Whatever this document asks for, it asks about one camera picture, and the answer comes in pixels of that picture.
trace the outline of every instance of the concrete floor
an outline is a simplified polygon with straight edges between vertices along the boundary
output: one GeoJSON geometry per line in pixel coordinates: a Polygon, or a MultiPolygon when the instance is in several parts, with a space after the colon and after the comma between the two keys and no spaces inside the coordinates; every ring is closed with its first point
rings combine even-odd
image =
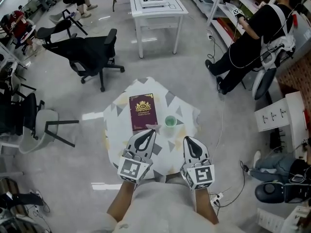
{"type": "MultiPolygon", "coordinates": [[[[191,0],[181,1],[189,15],[184,18],[177,54],[172,54],[175,30],[154,30],[143,32],[144,59],[140,59],[130,0],[118,0],[115,12],[112,12],[112,0],[91,0],[98,8],[91,11],[90,18],[81,20],[85,30],[89,36],[100,36],[116,28],[116,64],[125,66],[124,73],[104,71],[104,93],[100,92],[98,76],[81,84],[67,59],[44,49],[25,60],[29,70],[23,74],[27,79],[24,83],[37,88],[37,99],[44,100],[46,108],[56,110],[60,119],[81,120],[83,114],[102,112],[133,80],[153,77],[201,110],[200,131],[196,137],[207,145],[213,156],[216,182],[211,186],[212,192],[229,188],[220,201],[221,205],[226,205],[238,195],[243,185],[240,160],[251,164],[256,150],[269,152],[268,135],[258,133],[254,117],[256,103],[250,91],[238,85],[225,97],[218,94],[215,78],[204,65],[207,54],[213,53],[213,42],[207,39],[207,19],[191,0]],[[215,151],[221,134],[222,112],[223,132],[215,151]]],[[[52,27],[48,15],[57,14],[64,8],[62,2],[58,3],[43,15],[37,27],[52,27]]],[[[69,10],[75,11],[75,7],[71,6],[69,10]]],[[[70,31],[84,36],[74,26],[70,31]]],[[[225,50],[219,36],[213,32],[216,42],[225,50]]],[[[67,33],[54,35],[52,42],[62,38],[67,38],[67,33]]],[[[215,59],[221,56],[216,46],[215,59]]],[[[101,216],[117,191],[93,190],[92,183],[121,183],[109,162],[102,132],[102,118],[80,121],[79,125],[59,128],[59,135],[75,142],[75,148],[56,140],[44,149],[27,155],[18,154],[15,158],[14,165],[25,172],[24,176],[16,178],[21,190],[40,190],[51,209],[45,218],[53,232],[74,233],[101,227],[101,216]]],[[[280,216],[289,213],[287,205],[270,206],[258,202],[254,195],[258,183],[246,177],[240,197],[220,210],[220,221],[233,222],[247,232],[258,232],[253,227],[257,207],[280,216]]]]}

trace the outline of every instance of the strap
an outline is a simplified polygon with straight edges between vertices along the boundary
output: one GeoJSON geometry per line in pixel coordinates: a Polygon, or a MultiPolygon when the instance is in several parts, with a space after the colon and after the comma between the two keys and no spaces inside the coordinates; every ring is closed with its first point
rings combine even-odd
{"type": "Polygon", "coordinates": [[[285,36],[287,36],[288,35],[287,23],[286,23],[286,18],[285,18],[283,11],[277,5],[274,5],[274,4],[269,4],[269,5],[274,9],[276,14],[278,15],[278,18],[281,21],[281,25],[283,25],[283,31],[285,33],[285,36]]]}

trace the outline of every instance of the black shirt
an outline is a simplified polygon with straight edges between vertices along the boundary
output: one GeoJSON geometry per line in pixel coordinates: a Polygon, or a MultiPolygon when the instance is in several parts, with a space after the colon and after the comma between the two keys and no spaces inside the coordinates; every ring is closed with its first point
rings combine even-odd
{"type": "MultiPolygon", "coordinates": [[[[288,18],[291,13],[291,9],[283,4],[279,4],[278,7],[282,10],[285,18],[288,18]]],[[[281,28],[281,21],[276,14],[275,10],[270,5],[265,5],[260,8],[248,21],[249,26],[255,31],[260,39],[255,40],[247,32],[245,32],[234,44],[231,45],[230,56],[232,62],[239,67],[247,65],[255,58],[260,56],[261,50],[261,37],[263,36],[264,43],[268,43],[271,39],[277,39],[284,35],[281,28]]],[[[287,30],[289,31],[293,25],[293,16],[290,16],[287,20],[287,30]]],[[[251,69],[260,67],[260,58],[257,59],[253,65],[249,67],[251,69]]]]}
{"type": "Polygon", "coordinates": [[[300,174],[307,179],[304,183],[311,183],[311,168],[304,160],[297,159],[294,161],[288,178],[291,179],[296,174],[300,174]]]}

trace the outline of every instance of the chair armrest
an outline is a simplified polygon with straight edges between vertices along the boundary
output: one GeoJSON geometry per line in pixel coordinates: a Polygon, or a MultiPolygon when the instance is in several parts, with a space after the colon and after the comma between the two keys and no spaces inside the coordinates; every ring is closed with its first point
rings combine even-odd
{"type": "Polygon", "coordinates": [[[116,29],[111,29],[106,40],[105,40],[105,45],[109,45],[111,44],[111,42],[113,41],[113,39],[116,37],[117,35],[117,30],[116,29]]]}

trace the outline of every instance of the white shirt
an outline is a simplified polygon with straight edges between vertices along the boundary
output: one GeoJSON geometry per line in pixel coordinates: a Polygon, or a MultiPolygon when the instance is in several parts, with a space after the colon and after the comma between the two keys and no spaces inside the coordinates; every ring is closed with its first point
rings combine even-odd
{"type": "Polygon", "coordinates": [[[234,225],[210,221],[194,211],[190,189],[180,184],[151,182],[138,186],[119,223],[106,214],[103,228],[93,233],[243,233],[234,225]]]}

